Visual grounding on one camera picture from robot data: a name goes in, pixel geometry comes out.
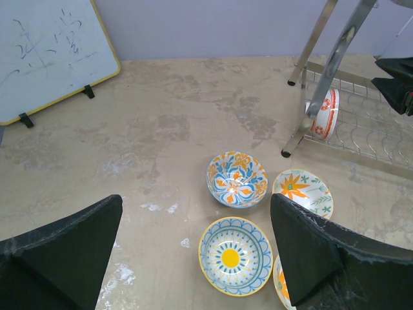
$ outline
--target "whiteboard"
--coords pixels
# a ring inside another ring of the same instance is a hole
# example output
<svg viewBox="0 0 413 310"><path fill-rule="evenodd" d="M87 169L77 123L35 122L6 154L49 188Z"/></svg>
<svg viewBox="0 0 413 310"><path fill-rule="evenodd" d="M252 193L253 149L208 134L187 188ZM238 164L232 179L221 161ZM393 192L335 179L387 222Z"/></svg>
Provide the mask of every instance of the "whiteboard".
<svg viewBox="0 0 413 310"><path fill-rule="evenodd" d="M90 0L0 1L0 125L120 71Z"/></svg>

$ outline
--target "black clip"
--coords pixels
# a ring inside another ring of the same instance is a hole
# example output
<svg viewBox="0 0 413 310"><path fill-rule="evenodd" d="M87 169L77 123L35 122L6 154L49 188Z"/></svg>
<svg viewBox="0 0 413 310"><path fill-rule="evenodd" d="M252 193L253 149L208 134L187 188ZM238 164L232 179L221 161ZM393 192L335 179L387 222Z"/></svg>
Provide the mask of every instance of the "black clip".
<svg viewBox="0 0 413 310"><path fill-rule="evenodd" d="M32 120L27 116L26 113L19 115L20 121L26 125L27 128L32 128L34 126Z"/></svg>
<svg viewBox="0 0 413 310"><path fill-rule="evenodd" d="M95 98L95 94L93 93L92 87L90 87L90 85L86 85L85 90L83 90L82 93L86 94L89 99Z"/></svg>

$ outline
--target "red and white bowl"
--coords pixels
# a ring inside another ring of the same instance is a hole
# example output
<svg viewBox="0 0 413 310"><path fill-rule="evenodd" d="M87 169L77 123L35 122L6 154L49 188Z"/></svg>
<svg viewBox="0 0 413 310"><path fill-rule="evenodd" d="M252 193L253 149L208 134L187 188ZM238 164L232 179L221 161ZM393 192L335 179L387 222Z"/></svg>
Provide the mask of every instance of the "red and white bowl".
<svg viewBox="0 0 413 310"><path fill-rule="evenodd" d="M305 103L307 111L310 102ZM339 105L339 94L337 89L330 88L325 96L323 105L310 128L317 139L329 140L336 126Z"/></svg>

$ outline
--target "yellow plate center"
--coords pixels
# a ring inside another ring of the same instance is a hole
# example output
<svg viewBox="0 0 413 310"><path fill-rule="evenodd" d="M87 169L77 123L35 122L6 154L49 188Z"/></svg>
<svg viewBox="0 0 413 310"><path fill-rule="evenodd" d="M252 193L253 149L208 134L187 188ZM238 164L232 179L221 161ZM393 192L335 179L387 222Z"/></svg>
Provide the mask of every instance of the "yellow plate center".
<svg viewBox="0 0 413 310"><path fill-rule="evenodd" d="M233 249L227 249L222 254L222 262L229 268L235 267L239 263L239 256L237 251Z"/></svg>

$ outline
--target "beige stone surface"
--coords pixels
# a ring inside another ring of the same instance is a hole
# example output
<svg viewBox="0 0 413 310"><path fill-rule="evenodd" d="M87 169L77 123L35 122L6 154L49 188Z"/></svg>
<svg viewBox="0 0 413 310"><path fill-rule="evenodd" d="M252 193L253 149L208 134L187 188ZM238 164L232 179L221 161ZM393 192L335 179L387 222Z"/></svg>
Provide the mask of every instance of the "beige stone surface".
<svg viewBox="0 0 413 310"><path fill-rule="evenodd" d="M237 210L207 189L209 161L242 150L264 165L270 185L291 167L313 172L334 197L333 221L413 249L413 181L310 142L281 157L300 110L299 89L287 85L294 60L127 61L120 75L94 87L93 100L78 94L44 109L30 130L8 126L0 148L0 238L120 194L123 217L96 309L281 310L272 279L256 294L234 298L215 290L199 268L199 239L224 216L256 222L277 254L270 191L255 207ZM342 67L374 77L380 71L373 62L346 56ZM185 238L189 247L181 245Z"/></svg>

